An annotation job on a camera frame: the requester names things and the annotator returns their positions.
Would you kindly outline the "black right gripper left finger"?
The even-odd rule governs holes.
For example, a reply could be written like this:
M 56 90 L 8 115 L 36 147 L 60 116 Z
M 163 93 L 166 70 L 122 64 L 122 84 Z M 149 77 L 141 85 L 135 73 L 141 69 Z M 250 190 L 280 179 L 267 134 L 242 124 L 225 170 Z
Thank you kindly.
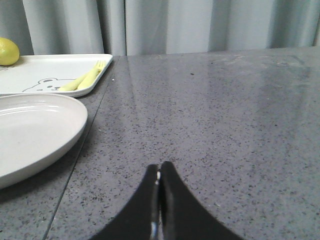
M 157 240 L 159 238 L 158 166 L 147 167 L 128 203 L 93 240 Z

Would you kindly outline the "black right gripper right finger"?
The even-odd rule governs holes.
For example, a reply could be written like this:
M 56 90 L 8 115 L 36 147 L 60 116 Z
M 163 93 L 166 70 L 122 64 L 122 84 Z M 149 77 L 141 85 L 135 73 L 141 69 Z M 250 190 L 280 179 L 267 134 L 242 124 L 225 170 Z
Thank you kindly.
M 240 240 L 194 197 L 170 161 L 161 165 L 161 210 L 165 240 Z

